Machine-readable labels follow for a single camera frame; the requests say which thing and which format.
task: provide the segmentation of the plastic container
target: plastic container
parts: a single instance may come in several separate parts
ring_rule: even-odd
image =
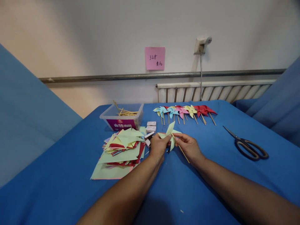
[[[103,119],[112,131],[127,130],[129,128],[139,130],[144,115],[143,106],[144,103],[118,104],[120,109],[124,108],[124,110],[138,112],[136,116],[118,116],[119,110],[113,104],[100,115],[100,119]]]

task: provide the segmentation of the stack of colored paper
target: stack of colored paper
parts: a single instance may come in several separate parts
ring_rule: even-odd
[[[103,153],[94,169],[91,180],[121,179],[144,158],[145,127],[121,130],[106,139]]]

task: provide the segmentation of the blue cloth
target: blue cloth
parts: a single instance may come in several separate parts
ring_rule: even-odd
[[[266,127],[300,147],[300,57],[246,111]]]
[[[0,188],[82,118],[0,45]]]
[[[198,119],[197,125],[191,118],[185,125],[181,120],[179,125],[175,118],[174,129],[196,138],[207,158],[300,206],[300,151],[297,146],[225,101],[176,104],[205,104],[218,113],[213,116],[217,126],[208,117],[207,126],[201,119]],[[167,116],[167,124],[162,126],[160,117],[152,111],[160,106],[159,103],[144,105],[142,126],[148,121],[156,121],[157,132],[166,132]],[[101,155],[103,140],[113,134],[99,119],[108,107],[96,108],[0,190],[0,224],[75,224],[117,182],[90,180]],[[234,146],[234,138],[222,125],[260,145],[270,158],[253,162],[242,156]],[[228,210],[227,205],[187,163],[181,151],[174,148],[165,154],[165,161],[134,224],[239,222],[238,217]]]
[[[232,105],[245,113],[256,101],[257,99],[240,99],[234,101]]]

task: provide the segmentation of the scissor blade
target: scissor blade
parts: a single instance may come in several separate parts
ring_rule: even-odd
[[[227,131],[228,131],[228,133],[230,133],[234,138],[238,138],[234,133],[232,133],[230,130],[228,130],[226,127],[224,127]]]

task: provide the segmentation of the cable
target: cable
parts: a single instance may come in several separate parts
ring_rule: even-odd
[[[202,54],[200,54],[200,68],[201,68],[201,80],[200,80],[200,101],[202,101]]]

